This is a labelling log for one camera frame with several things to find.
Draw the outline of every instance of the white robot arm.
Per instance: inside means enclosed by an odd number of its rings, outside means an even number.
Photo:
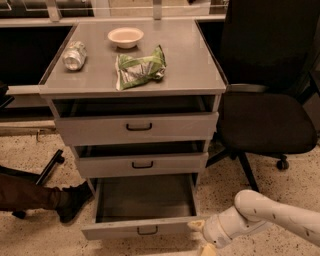
[[[223,248],[237,236],[258,233],[272,223],[320,247],[320,213],[275,202],[252,190],[240,191],[226,211],[188,225],[216,248]]]

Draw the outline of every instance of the cabinet top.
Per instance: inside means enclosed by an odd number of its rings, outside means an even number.
[[[132,49],[119,49],[108,33],[119,27],[136,27],[143,39]],[[225,84],[193,19],[132,20],[79,23],[70,41],[82,41],[87,58],[80,71],[69,71],[57,59],[44,85],[43,97],[126,97],[187,94],[221,94]],[[118,91],[116,57],[123,53],[134,58],[150,56],[157,45],[165,54],[167,68],[160,82]]]

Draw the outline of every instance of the chair wheel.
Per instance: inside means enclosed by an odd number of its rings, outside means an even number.
[[[17,217],[18,219],[23,220],[27,214],[24,211],[17,211],[17,212],[13,212],[12,215]]]
[[[231,153],[230,154],[230,158],[231,158],[231,160],[236,160],[237,159],[237,154],[235,154],[235,153]]]
[[[63,164],[64,160],[65,160],[65,158],[63,156],[60,156],[60,157],[57,158],[57,163]]]
[[[288,161],[286,160],[279,160],[277,162],[277,168],[280,170],[280,171],[283,171],[283,170],[287,170],[289,168],[289,163]]]

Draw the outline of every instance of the gray drawer cabinet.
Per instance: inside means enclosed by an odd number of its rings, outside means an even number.
[[[83,229],[89,240],[189,232],[186,223],[200,218],[197,174],[205,169],[219,98],[152,98],[51,102],[80,175],[97,183],[94,223]],[[150,102],[130,108],[138,101]]]
[[[163,81],[117,91],[119,49],[100,39],[126,24],[89,22],[70,38],[86,45],[84,68],[69,72],[58,58],[40,87],[95,193],[93,223],[83,227],[89,240],[190,232],[186,223],[203,218],[195,194],[224,82],[192,19],[134,24],[148,43],[126,53],[147,56],[161,43],[168,64]]]

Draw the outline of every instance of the white bowl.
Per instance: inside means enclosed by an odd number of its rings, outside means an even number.
[[[123,49],[135,47],[142,37],[143,32],[137,28],[117,28],[108,34],[109,40]]]

